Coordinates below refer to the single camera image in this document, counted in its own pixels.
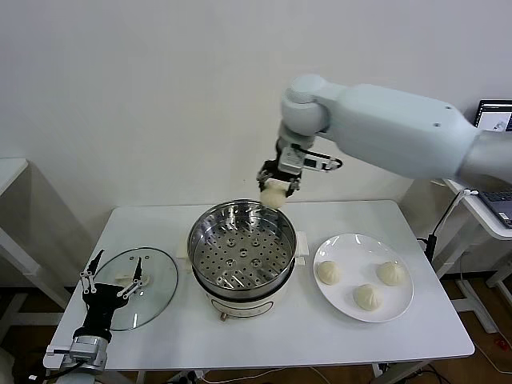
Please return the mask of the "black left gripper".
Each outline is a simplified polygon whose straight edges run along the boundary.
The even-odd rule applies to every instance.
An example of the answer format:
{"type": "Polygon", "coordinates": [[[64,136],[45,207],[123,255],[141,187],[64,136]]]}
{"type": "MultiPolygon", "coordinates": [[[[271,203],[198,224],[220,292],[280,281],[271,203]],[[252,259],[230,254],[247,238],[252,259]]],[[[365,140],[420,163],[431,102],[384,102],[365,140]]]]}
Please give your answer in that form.
{"type": "Polygon", "coordinates": [[[103,253],[104,250],[100,250],[79,274],[83,292],[82,299],[88,309],[82,326],[74,332],[75,337],[111,337],[110,328],[114,312],[126,306],[128,297],[143,284],[142,259],[138,258],[130,285],[125,288],[105,283],[94,285],[94,276],[103,253]]]}

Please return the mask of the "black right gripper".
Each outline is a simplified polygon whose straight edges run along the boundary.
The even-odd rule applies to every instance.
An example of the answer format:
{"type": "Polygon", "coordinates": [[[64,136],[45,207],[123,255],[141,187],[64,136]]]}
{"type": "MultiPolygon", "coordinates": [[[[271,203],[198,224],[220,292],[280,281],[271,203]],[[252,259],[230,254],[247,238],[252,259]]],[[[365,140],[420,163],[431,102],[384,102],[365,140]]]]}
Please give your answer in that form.
{"type": "Polygon", "coordinates": [[[266,188],[266,181],[270,178],[280,180],[282,182],[288,182],[288,189],[286,191],[286,197],[290,197],[294,192],[300,190],[300,179],[302,173],[291,174],[285,171],[281,171],[278,168],[277,160],[266,160],[263,163],[262,168],[257,174],[258,188],[260,191],[264,191],[266,188]]]}

